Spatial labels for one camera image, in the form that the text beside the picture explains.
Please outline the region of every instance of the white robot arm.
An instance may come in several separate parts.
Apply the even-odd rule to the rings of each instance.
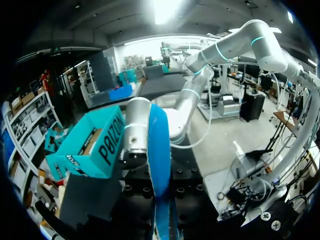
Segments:
[[[295,61],[294,58],[285,50],[281,49],[274,33],[264,21],[256,19],[250,20],[245,23],[238,32],[222,38],[186,59],[185,65],[194,73],[194,77],[184,85],[173,109],[166,110],[170,139],[171,142],[175,144],[180,143],[184,139],[187,124],[199,103],[200,96],[208,82],[208,79],[213,75],[213,70],[208,65],[231,63],[233,61],[232,58],[240,56],[250,50],[253,50],[257,63],[261,69],[276,73],[283,73],[293,84],[309,88],[312,95],[309,114],[307,115],[305,124],[299,130],[299,134],[294,145],[283,158],[281,163],[265,178],[265,180],[271,183],[292,161],[294,161],[298,151],[310,137],[320,108],[320,96],[318,91],[320,80],[311,72],[305,72],[300,63]],[[135,123],[138,124],[139,128],[145,128],[148,122],[148,115],[143,116],[139,113],[136,114],[139,116],[130,117],[128,119],[126,118],[127,125],[132,126],[132,124]],[[139,148],[145,149],[147,146],[145,143],[146,130],[142,134],[144,135],[144,142],[139,142]],[[125,139],[128,138],[128,141],[126,140],[128,144],[126,145],[125,143],[125,150],[136,149],[133,145],[138,141],[134,138],[134,142],[132,143],[130,136],[132,136],[132,129],[128,130],[128,128],[126,128],[124,137]]]

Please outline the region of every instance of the black table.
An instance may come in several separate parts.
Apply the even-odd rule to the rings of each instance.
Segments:
[[[181,145],[190,145],[187,136]],[[176,175],[176,178],[179,179],[184,178],[185,175],[193,175],[202,178],[191,148],[172,148],[171,157],[171,172],[174,177]],[[78,223],[85,224],[88,221],[88,215],[108,220],[110,212],[122,192],[119,183],[122,175],[121,168],[121,163],[117,162],[114,166],[115,171],[112,179],[71,174],[61,205],[60,220],[74,229]],[[183,173],[177,173],[178,169],[183,170]],[[194,173],[187,172],[186,169],[193,169]]]
[[[181,74],[168,74],[147,80],[141,86],[139,97],[144,97],[151,101],[165,94],[180,92],[186,81]]]

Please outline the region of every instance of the wooden table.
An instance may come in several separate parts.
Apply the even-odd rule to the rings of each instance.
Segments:
[[[287,119],[285,119],[284,113],[285,113],[285,111],[276,111],[273,113],[273,115],[276,116],[276,118],[279,119],[284,125],[286,125],[286,127],[290,130],[290,132],[293,132],[296,127],[296,124],[298,123],[298,120],[295,117],[292,117],[293,122],[294,122],[294,125],[292,125],[290,122],[287,121]],[[307,151],[307,154],[310,156],[310,160],[311,160],[315,170],[318,171],[319,168],[315,162],[316,159],[314,159],[314,157],[316,157],[316,156],[313,156],[309,150]]]

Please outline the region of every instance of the teal box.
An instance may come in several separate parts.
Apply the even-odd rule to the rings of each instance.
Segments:
[[[108,179],[113,173],[124,127],[119,106],[91,111],[75,125],[57,152],[51,154],[52,162],[75,175]]]
[[[123,86],[129,83],[137,83],[137,75],[134,69],[128,69],[119,73],[119,80],[122,82]]]
[[[66,167],[63,162],[56,158],[54,154],[45,156],[46,162],[50,168],[51,174],[56,181],[66,177]]]

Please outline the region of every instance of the concrete floor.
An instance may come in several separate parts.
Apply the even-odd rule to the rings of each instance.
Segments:
[[[229,79],[229,90],[235,96],[242,99],[244,90],[239,90],[239,87],[234,85],[236,81]],[[170,108],[174,105],[175,99],[177,99],[178,93],[161,96],[155,99],[153,102],[157,103],[163,108]],[[246,122],[240,118],[230,119],[216,119],[211,122],[209,133],[206,138],[197,146],[193,147],[193,152],[198,163],[199,169],[203,177],[215,172],[219,172],[223,169],[229,168],[236,156],[243,153],[250,152],[256,149],[265,149],[268,145],[270,138],[276,131],[276,125],[279,124],[279,120],[274,119],[270,121],[273,113],[277,112],[276,109],[277,100],[274,98],[265,98],[263,104],[263,112],[258,120],[252,120]],[[197,142],[203,134],[206,132],[208,122],[204,119],[201,112],[196,109],[192,115],[191,122],[188,129],[188,137],[191,143]],[[285,129],[283,139],[289,136],[291,132],[289,129]],[[271,157],[278,153],[282,148],[282,143],[274,145],[274,151],[271,153]],[[280,157],[275,161],[274,167],[282,160],[287,154],[288,148],[285,148]],[[313,152],[317,155],[318,148],[313,148]],[[306,163],[302,162],[296,169],[303,169]],[[314,168],[310,171],[311,175],[315,173]],[[286,183],[293,179],[293,174],[287,178]]]

